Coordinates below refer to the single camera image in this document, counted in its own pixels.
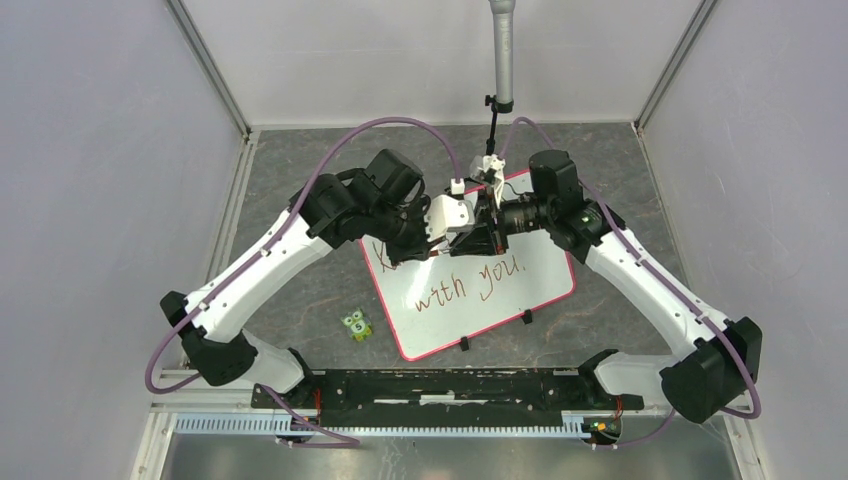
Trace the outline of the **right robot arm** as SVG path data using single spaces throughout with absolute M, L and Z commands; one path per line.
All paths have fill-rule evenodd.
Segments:
M 504 160 L 476 157 L 469 181 L 481 191 L 453 256 L 505 252 L 511 236 L 544 231 L 554 245 L 614 286 L 668 345 L 667 355 L 610 351 L 584 363 L 580 400 L 602 408 L 617 395 L 656 398 L 693 423 L 716 413 L 754 420 L 762 414 L 756 389 L 763 333 L 750 318 L 731 320 L 663 267 L 592 187 L 563 150 L 529 160 L 531 190 L 503 197 Z

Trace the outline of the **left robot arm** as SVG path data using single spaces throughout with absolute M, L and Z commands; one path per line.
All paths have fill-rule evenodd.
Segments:
M 304 361 L 245 331 L 250 317 L 306 267 L 364 236 L 386 243 L 394 262 L 428 258 L 433 244 L 423 219 L 429 205 L 423 174 L 400 153 L 383 149 L 364 168 L 312 181 L 218 277 L 189 294 L 161 298 L 195 376 L 208 385 L 243 379 L 272 388 L 290 407 L 306 405 L 314 381 Z

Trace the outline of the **white board with pink frame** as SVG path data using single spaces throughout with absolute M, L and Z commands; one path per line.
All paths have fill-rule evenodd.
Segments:
M 373 237 L 359 242 L 400 356 L 418 361 L 570 296 L 570 256 L 544 230 L 497 256 L 438 255 L 391 265 Z

